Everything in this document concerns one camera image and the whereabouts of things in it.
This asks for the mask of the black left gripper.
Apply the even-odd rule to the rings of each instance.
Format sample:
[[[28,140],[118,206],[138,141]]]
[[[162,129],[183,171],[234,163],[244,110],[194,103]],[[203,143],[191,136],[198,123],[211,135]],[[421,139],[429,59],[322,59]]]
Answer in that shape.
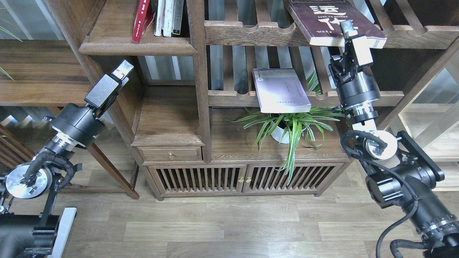
[[[116,100],[123,86],[128,82],[128,75],[133,65],[127,60],[109,75],[104,75],[85,97],[85,106],[67,104],[56,116],[45,116],[53,129],[57,131],[51,140],[59,148],[86,148],[94,143],[105,125],[99,117]]]

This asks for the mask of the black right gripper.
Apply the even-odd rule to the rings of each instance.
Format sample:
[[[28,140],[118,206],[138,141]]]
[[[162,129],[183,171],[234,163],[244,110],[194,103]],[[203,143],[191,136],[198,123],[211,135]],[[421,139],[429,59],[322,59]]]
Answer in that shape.
[[[341,22],[340,27],[345,40],[345,51],[342,57],[331,57],[328,69],[340,101],[340,105],[335,109],[344,110],[366,101],[377,101],[380,98],[380,90],[374,77],[362,71],[364,67],[373,63],[367,37],[358,35],[351,20]]]

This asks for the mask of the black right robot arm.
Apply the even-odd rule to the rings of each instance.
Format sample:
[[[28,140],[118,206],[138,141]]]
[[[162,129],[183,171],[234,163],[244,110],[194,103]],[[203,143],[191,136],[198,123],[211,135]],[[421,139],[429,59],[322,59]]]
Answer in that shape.
[[[364,67],[373,63],[367,38],[359,34],[351,20],[340,22],[344,38],[343,55],[331,58],[328,66],[337,86],[341,112],[351,130],[341,136],[341,145],[351,157],[359,160],[366,172],[366,186],[372,199],[383,209],[399,206],[405,216],[386,228],[375,250],[385,236],[410,219],[421,241],[405,239],[391,241],[395,258],[401,258],[400,248],[421,249],[425,258],[457,258],[459,244],[458,219],[439,200],[432,189],[444,180],[443,171],[405,131],[397,135],[377,130],[378,116],[372,102],[380,97],[379,88]]]

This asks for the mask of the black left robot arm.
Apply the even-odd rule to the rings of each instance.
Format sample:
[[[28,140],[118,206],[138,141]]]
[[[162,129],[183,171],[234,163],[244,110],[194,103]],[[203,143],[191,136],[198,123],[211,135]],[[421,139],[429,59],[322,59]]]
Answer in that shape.
[[[85,105],[69,103],[55,117],[45,116],[56,131],[53,139],[34,156],[1,176],[1,257],[60,258],[76,216],[75,207],[54,215],[57,194],[69,185],[82,164],[72,164],[74,148],[92,145],[104,124],[100,117],[115,103],[128,82],[133,65],[127,60],[104,75],[85,96]],[[44,211],[39,215],[18,215],[4,206],[5,195],[32,199],[47,194]]]

